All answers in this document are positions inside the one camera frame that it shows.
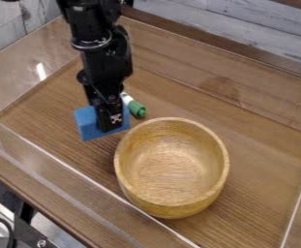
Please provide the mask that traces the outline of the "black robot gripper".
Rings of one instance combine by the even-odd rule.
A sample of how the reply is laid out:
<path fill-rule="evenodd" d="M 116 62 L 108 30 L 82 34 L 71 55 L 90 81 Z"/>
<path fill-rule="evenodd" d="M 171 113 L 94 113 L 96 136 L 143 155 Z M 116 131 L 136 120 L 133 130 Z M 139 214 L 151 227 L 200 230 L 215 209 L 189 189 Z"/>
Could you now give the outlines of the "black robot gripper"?
<path fill-rule="evenodd" d="M 76 78 L 84 86 L 88 103 L 96 108 L 99 129 L 107 133 L 123 126 L 119 98 L 123 81 L 133 73 L 128 32 L 122 25 L 106 29 L 72 25 L 71 34 L 71 45 L 80 52 L 83 62 Z"/>

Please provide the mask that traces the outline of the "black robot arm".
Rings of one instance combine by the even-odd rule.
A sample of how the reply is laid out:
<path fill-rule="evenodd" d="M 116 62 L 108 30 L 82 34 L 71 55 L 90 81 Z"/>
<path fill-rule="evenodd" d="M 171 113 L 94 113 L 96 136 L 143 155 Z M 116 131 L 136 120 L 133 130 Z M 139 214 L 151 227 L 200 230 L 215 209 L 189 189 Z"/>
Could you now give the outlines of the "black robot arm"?
<path fill-rule="evenodd" d="M 123 126 L 123 81 L 133 73 L 132 50 L 126 28 L 116 22 L 120 0 L 56 0 L 70 25 L 71 46 L 80 52 L 83 84 L 103 132 Z"/>

